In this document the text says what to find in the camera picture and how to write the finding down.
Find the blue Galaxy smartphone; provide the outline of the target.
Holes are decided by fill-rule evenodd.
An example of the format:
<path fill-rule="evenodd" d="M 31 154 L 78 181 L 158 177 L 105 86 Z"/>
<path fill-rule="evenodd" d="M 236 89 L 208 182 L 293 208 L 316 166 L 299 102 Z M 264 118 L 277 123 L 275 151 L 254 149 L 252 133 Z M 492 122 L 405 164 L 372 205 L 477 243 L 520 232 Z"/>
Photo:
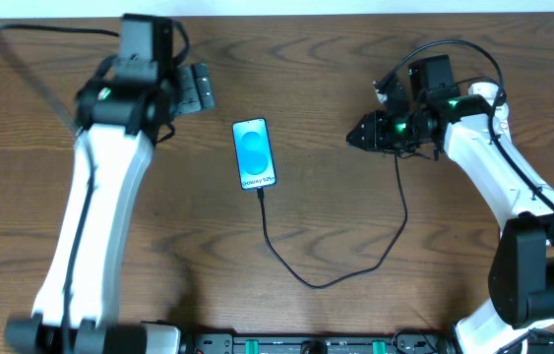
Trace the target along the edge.
<path fill-rule="evenodd" d="M 239 121 L 231 127 L 241 188 L 265 188 L 277 182 L 276 168 L 265 118 Z"/>

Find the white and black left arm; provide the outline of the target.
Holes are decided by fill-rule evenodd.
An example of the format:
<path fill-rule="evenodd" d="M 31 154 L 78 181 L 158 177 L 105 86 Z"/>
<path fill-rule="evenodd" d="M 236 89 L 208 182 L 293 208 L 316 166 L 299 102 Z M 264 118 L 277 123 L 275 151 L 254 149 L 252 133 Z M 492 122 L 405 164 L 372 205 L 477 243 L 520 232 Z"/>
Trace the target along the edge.
<path fill-rule="evenodd" d="M 175 50 L 186 30 L 165 17 L 126 14 L 119 49 L 78 91 L 66 117 L 74 171 L 55 254 L 28 318 L 10 318 L 19 353 L 187 353 L 173 324 L 121 324 L 119 288 L 130 219 L 157 144 L 177 117 L 215 107 L 205 64 Z"/>

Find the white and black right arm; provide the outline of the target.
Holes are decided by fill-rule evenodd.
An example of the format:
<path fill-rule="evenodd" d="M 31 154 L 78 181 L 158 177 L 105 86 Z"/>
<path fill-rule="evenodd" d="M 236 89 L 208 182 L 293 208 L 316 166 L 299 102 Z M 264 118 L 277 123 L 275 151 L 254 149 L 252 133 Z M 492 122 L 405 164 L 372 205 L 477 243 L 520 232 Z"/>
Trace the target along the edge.
<path fill-rule="evenodd" d="M 454 80 L 445 55 L 412 62 L 410 85 L 395 73 L 375 83 L 380 108 L 348 133 L 365 151 L 412 157 L 433 145 L 467 175 L 499 227 L 489 297 L 457 322 L 443 353 L 531 351 L 554 324 L 554 189 L 513 144 L 501 80 Z"/>

